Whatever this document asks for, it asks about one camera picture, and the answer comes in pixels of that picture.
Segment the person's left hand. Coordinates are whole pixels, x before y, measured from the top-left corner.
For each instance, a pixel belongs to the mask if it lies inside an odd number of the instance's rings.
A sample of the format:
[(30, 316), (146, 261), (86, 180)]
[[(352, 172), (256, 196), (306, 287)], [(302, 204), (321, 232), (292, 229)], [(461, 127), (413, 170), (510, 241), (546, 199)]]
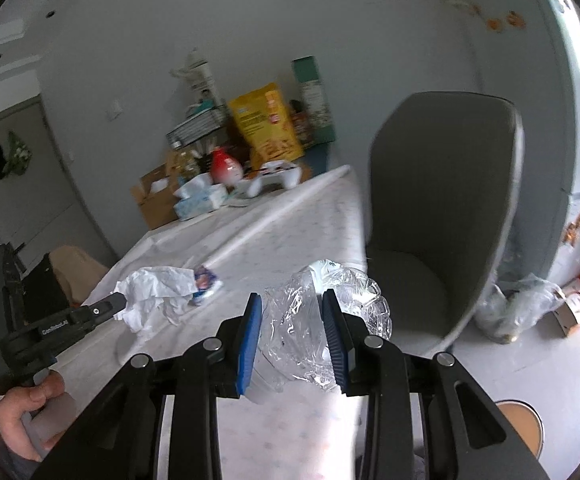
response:
[(76, 401), (51, 370), (33, 387), (10, 389), (0, 399), (0, 438), (10, 452), (39, 463), (76, 418)]

